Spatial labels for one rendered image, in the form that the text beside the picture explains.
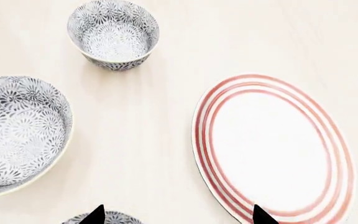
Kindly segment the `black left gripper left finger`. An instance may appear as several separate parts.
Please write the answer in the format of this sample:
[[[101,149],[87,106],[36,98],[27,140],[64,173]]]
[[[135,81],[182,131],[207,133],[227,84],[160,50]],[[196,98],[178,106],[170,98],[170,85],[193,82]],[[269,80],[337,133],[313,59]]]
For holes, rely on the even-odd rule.
[[[104,205],[99,205],[80,224],[104,224]]]

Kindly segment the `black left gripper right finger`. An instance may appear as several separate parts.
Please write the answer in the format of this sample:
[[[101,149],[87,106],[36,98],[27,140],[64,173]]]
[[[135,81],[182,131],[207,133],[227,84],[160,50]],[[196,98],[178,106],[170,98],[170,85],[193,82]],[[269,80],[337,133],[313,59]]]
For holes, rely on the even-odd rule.
[[[257,204],[254,205],[252,220],[253,224],[277,224],[277,221]]]

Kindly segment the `white plate with red rings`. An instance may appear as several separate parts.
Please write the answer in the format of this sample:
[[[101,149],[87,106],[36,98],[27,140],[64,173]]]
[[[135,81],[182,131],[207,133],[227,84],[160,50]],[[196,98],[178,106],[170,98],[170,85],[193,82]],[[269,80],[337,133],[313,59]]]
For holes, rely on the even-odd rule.
[[[259,205],[280,224],[345,224],[355,192],[351,153],[323,108],[293,85],[248,74],[200,98],[194,157],[221,206],[252,224]]]

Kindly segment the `large floral patterned bowl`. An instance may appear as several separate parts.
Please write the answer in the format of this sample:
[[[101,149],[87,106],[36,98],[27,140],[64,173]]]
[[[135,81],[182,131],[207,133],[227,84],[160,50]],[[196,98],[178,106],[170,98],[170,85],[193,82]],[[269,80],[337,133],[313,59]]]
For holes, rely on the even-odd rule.
[[[0,77],[0,196],[43,176],[65,152],[73,130],[66,97],[28,76]]]

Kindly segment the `small floral patterned bowl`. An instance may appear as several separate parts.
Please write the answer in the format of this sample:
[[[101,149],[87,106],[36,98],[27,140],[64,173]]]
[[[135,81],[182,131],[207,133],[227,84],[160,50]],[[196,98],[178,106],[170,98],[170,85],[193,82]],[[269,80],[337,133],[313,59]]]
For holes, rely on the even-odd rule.
[[[70,14],[67,32],[86,59],[115,71],[144,63],[159,39],[155,18],[126,0],[83,3]]]

